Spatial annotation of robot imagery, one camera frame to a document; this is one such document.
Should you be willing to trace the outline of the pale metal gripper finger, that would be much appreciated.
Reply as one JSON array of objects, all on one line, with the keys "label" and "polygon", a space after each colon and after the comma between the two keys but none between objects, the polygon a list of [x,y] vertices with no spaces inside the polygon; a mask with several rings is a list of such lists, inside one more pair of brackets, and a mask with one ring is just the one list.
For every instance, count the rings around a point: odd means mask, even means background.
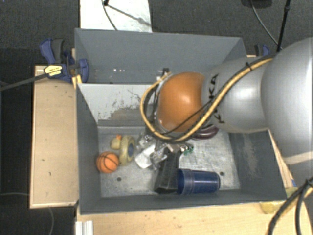
[{"label": "pale metal gripper finger", "polygon": [[164,164],[164,162],[167,160],[168,160],[168,157],[162,157],[162,158],[152,157],[151,158],[152,170],[159,170],[161,168],[161,165]]},{"label": "pale metal gripper finger", "polygon": [[150,155],[150,160],[151,161],[164,161],[168,156],[166,152],[167,147],[162,147],[159,150],[154,151]]}]

